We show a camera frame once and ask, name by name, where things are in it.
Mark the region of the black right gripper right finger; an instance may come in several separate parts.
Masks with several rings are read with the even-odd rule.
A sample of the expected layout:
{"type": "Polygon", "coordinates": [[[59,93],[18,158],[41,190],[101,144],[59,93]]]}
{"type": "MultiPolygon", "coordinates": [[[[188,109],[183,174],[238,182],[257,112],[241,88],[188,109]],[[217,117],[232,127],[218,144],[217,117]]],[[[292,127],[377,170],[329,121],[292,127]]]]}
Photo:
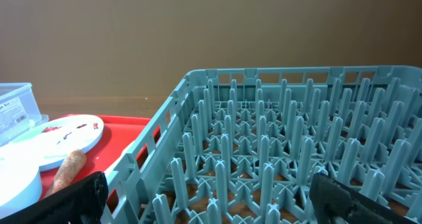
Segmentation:
{"type": "Polygon", "coordinates": [[[318,224],[331,224],[336,218],[349,224],[413,223],[324,173],[313,175],[309,196],[318,224]]]}

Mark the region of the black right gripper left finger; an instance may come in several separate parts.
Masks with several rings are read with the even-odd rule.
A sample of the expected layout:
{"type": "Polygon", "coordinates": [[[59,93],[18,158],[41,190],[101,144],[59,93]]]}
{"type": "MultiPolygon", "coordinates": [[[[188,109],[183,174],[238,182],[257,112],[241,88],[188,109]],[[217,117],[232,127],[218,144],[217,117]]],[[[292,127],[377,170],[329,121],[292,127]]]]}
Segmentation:
{"type": "Polygon", "coordinates": [[[109,194],[105,173],[96,171],[74,184],[1,219],[1,224],[100,222],[109,194]]]}

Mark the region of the orange carrot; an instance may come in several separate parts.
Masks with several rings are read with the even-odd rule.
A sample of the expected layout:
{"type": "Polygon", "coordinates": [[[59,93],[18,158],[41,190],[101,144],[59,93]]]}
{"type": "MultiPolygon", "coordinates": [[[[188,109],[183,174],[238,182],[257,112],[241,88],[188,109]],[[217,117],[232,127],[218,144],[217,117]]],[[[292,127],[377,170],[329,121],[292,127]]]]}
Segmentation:
{"type": "Polygon", "coordinates": [[[71,152],[56,172],[53,182],[45,197],[69,186],[86,163],[86,154],[81,150],[71,152]]]}

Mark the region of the light blue bowl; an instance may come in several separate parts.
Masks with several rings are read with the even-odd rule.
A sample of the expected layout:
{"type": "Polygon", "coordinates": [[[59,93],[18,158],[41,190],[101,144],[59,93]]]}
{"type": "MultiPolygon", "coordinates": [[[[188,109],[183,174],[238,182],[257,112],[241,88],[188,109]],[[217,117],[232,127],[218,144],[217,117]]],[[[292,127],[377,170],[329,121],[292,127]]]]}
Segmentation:
{"type": "Polygon", "coordinates": [[[35,204],[41,194],[38,160],[30,152],[1,147],[1,219],[35,204]]]}

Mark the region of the light blue plate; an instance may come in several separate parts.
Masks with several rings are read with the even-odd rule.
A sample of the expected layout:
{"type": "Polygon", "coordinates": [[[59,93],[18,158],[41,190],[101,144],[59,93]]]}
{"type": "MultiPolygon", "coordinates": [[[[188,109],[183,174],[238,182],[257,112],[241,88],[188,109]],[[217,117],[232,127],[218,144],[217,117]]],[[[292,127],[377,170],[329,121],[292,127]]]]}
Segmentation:
{"type": "Polygon", "coordinates": [[[1,158],[33,158],[40,171],[59,167],[73,151],[89,152],[104,122],[95,115],[71,115],[38,125],[1,147],[1,158]]]}

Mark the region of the white plastic spoon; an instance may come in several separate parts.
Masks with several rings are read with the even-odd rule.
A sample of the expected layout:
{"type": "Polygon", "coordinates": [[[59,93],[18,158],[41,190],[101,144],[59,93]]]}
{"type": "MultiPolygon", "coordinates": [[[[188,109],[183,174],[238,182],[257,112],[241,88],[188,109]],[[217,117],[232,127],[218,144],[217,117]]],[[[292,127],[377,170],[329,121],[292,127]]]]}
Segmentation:
{"type": "Polygon", "coordinates": [[[127,147],[121,152],[121,155],[104,171],[105,176],[109,177],[110,173],[114,170],[116,165],[121,161],[124,155],[127,153],[127,150],[132,146],[134,141],[127,145],[127,147]]]}

